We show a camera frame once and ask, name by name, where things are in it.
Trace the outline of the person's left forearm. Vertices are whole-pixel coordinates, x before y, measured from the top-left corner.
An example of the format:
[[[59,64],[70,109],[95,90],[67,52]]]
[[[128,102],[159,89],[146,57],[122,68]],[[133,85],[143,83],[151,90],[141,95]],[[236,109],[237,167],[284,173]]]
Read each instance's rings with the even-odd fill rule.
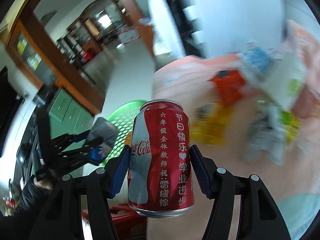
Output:
[[[22,190],[19,204],[12,216],[1,215],[1,239],[28,239],[39,213],[52,191],[38,189],[34,177]]]

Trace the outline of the person's left hand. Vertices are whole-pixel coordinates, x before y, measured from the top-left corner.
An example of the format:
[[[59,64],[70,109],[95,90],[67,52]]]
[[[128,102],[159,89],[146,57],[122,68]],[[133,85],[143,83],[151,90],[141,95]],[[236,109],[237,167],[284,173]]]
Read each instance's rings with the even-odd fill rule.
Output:
[[[48,191],[53,190],[52,182],[48,179],[38,180],[36,177],[34,177],[33,182],[38,189],[48,190]]]

